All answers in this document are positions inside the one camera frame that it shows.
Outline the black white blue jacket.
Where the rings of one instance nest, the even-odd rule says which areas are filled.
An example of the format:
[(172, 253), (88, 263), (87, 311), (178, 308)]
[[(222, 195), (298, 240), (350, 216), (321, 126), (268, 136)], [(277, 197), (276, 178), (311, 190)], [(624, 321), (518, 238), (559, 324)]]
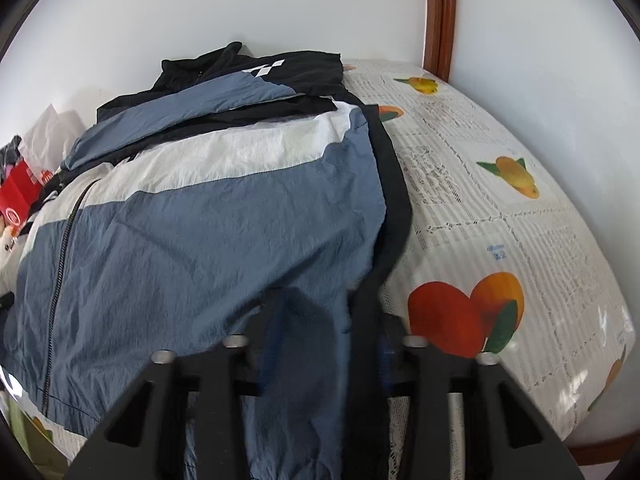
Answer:
[(98, 109), (2, 269), (1, 365), (88, 436), (154, 351), (204, 351), (276, 306), (273, 375), (243, 404), (250, 473), (341, 479), (410, 200), (337, 54), (242, 49), (167, 61)]

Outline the green blanket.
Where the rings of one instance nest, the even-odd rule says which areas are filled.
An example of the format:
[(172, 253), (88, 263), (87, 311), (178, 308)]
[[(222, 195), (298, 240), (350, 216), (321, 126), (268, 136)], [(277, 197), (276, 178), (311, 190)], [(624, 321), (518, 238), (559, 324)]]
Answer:
[(45, 479), (62, 479), (68, 469), (66, 457), (46, 432), (9, 400), (9, 425), (22, 450)]

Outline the fruit print tablecloth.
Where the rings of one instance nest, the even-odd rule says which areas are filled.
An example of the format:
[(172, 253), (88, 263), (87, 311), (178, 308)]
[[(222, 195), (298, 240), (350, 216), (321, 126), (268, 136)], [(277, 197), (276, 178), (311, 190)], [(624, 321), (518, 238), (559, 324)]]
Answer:
[(347, 414), (341, 479), (399, 478), (408, 402), (383, 385), (388, 314), (450, 356), (498, 356), (564, 444), (634, 345), (588, 226), (535, 157), (448, 84), (397, 63), (343, 66), (393, 143), (411, 223), (378, 292), (378, 356)]

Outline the red paper shopping bag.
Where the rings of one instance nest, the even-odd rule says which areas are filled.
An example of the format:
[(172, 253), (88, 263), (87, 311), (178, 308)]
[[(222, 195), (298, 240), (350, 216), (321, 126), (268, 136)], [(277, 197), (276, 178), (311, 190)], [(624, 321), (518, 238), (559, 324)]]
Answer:
[(8, 226), (17, 230), (25, 225), (30, 207), (39, 197), (43, 185), (52, 177), (50, 170), (34, 174), (24, 160), (13, 167), (0, 191), (1, 213)]

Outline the white plastic shopping bag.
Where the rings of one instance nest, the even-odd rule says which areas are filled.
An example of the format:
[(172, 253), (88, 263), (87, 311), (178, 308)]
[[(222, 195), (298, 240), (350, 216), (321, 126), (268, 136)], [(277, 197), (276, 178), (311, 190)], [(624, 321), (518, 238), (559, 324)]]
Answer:
[(55, 174), (70, 154), (76, 139), (85, 131), (74, 111), (59, 113), (49, 104), (24, 136), (18, 150), (34, 175), (41, 181)]

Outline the plaid cloth in bag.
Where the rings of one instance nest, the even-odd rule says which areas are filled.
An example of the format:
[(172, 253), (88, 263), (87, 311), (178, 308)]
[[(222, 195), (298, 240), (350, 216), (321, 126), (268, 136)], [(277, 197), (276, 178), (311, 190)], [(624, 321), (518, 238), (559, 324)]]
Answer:
[(22, 155), (18, 147), (22, 138), (14, 136), (13, 139), (0, 148), (0, 181), (4, 182), (14, 167), (22, 160)]

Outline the brown wooden door frame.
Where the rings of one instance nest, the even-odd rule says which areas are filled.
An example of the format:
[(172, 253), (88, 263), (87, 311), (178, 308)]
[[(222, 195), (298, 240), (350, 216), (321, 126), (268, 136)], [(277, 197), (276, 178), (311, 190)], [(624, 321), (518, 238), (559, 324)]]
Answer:
[(426, 0), (423, 68), (448, 81), (454, 52), (457, 0)]

